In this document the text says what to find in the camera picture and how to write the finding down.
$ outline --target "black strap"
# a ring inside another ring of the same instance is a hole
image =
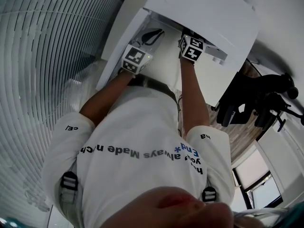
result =
[[[206,187],[202,193],[202,199],[205,203],[214,203],[217,199],[217,192],[213,187]]]
[[[63,174],[60,185],[62,188],[77,191],[78,178],[72,171],[68,171]]]

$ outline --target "black chair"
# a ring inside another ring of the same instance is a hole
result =
[[[279,117],[281,111],[301,118],[304,125],[304,117],[289,110],[290,105],[277,94],[284,92],[291,99],[298,96],[298,89],[288,74],[250,78],[238,72],[219,101],[217,123],[224,127],[229,124],[246,124],[255,110],[258,115],[255,126],[263,129],[271,126],[276,118],[282,128],[284,122]],[[243,104],[244,111],[240,112],[239,107]]]

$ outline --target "white wall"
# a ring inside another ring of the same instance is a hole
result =
[[[291,134],[293,139],[304,151],[304,126],[301,125],[300,120],[289,115],[289,121],[286,121],[284,127]]]
[[[270,128],[256,147],[267,163],[281,193],[284,202],[280,206],[293,202],[304,192],[304,176],[285,139]]]
[[[247,209],[246,203],[243,198],[243,194],[241,192],[240,188],[236,188],[234,193],[234,198],[232,201],[232,204],[230,205],[230,208],[234,212],[242,212]]]

